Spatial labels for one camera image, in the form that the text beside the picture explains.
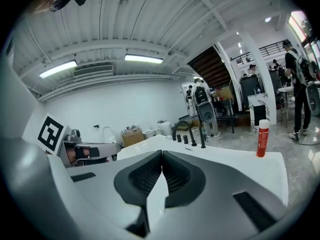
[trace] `ceiling light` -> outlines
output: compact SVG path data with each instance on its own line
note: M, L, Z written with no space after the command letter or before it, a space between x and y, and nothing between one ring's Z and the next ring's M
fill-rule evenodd
M63 71L63 70L67 70L67 69L71 69L71 68L74 68L77 66L77 63L75 60L72 60L72 61L69 61L69 62L66 62L66 63L63 63L62 65L59 65L59 66L56 66L54 68L51 68L43 73L41 73L39 76L44 79L48 76L51 76L55 73L58 73L60 71Z
M151 62L160 64L164 60L162 58L155 58L155 57L148 57L148 56L141 56L141 55L132 55L126 54L124 57L125 61L134 61L134 62Z

